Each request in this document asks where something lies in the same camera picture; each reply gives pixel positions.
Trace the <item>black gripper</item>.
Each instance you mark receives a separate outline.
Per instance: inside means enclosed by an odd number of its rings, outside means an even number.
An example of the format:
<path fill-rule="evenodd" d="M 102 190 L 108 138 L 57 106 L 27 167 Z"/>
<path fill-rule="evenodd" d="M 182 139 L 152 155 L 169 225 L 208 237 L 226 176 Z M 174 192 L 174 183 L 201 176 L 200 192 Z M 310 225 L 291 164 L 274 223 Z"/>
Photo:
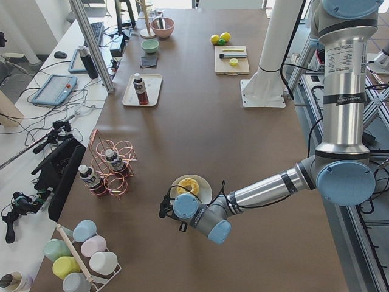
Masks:
<path fill-rule="evenodd" d="M 164 196 L 161 204 L 160 204 L 160 211 L 159 211 L 159 217 L 165 218 L 169 217 L 171 219 L 180 221 L 179 231 L 186 232 L 187 230 L 187 223 L 184 222 L 182 219 L 180 219 L 173 211 L 173 205 L 170 203 L 172 198 L 170 197 L 171 189 L 177 187 L 177 185 L 172 185 L 167 191 L 167 194 Z"/>

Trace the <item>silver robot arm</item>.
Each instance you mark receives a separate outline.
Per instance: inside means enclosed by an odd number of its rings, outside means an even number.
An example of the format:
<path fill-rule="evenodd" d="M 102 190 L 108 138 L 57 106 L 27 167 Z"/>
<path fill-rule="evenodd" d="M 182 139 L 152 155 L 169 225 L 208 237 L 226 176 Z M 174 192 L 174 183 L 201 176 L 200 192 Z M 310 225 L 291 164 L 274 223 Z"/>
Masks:
<path fill-rule="evenodd" d="M 229 194 L 220 192 L 204 204 L 188 189 L 166 195 L 160 218 L 180 222 L 221 244 L 230 233 L 228 218 L 249 209 L 279 203 L 303 189 L 317 189 L 339 206 L 355 206 L 373 194 L 376 179 L 370 152 L 362 142 L 366 102 L 366 45 L 377 30 L 380 1 L 320 1 L 311 33 L 325 48 L 323 137 L 314 155 L 291 169 Z"/>

